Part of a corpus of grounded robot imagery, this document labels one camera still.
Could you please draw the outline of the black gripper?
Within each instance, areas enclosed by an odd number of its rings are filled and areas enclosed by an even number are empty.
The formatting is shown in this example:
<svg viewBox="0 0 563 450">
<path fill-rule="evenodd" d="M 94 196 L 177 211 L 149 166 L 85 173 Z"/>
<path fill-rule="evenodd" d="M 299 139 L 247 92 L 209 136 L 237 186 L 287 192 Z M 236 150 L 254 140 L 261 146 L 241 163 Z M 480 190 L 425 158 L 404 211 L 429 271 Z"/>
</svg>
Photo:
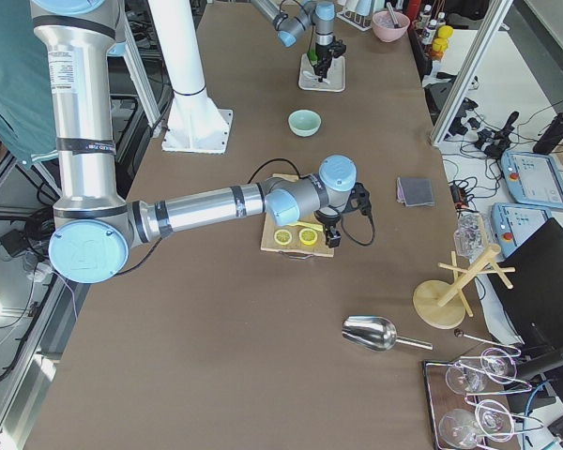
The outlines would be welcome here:
<svg viewBox="0 0 563 450">
<path fill-rule="evenodd" d="M 315 75 L 318 82 L 322 83 L 327 79 L 333 65 L 333 59 L 343 56 L 346 52 L 346 45 L 341 39 L 335 37 L 329 44 L 315 44 L 315 54 L 317 62 L 315 65 Z"/>
<path fill-rule="evenodd" d="M 322 224 L 326 238 L 326 246 L 328 248 L 337 248 L 342 240 L 342 235 L 339 232 L 339 223 L 342 219 L 342 214 L 331 210 L 324 212 L 317 210 L 314 212 L 315 218 Z"/>
</svg>

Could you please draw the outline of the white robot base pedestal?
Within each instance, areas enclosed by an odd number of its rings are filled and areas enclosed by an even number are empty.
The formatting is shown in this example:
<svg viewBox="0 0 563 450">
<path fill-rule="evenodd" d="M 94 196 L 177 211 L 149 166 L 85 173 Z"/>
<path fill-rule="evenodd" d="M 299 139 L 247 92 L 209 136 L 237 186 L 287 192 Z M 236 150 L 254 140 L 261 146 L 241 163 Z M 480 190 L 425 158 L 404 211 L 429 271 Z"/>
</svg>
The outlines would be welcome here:
<svg viewBox="0 0 563 450">
<path fill-rule="evenodd" d="M 162 149 L 223 154 L 233 112 L 218 109 L 207 93 L 190 3 L 155 0 L 149 7 L 174 91 Z"/>
</svg>

